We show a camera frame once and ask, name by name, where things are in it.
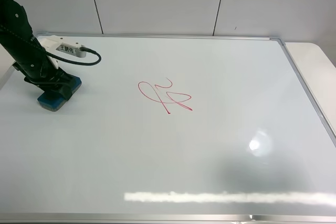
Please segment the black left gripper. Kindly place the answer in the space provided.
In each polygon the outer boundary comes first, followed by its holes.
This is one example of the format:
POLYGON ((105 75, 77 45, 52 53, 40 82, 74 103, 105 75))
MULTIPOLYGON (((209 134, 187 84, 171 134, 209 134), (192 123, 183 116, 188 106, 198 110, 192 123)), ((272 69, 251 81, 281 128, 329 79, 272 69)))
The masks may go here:
POLYGON ((69 100, 71 86, 76 79, 60 69, 56 69, 37 40, 21 42, 12 48, 12 57, 17 68, 32 84, 39 86, 48 100, 69 100))

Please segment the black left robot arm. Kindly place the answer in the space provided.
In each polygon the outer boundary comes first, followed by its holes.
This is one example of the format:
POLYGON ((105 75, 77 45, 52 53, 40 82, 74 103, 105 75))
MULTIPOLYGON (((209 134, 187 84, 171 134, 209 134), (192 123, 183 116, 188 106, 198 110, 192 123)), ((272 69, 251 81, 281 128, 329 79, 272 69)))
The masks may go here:
POLYGON ((25 9, 14 0, 1 0, 1 45, 13 57, 14 68, 23 73, 26 82, 65 100, 71 98, 73 77, 54 66, 33 35, 25 9))

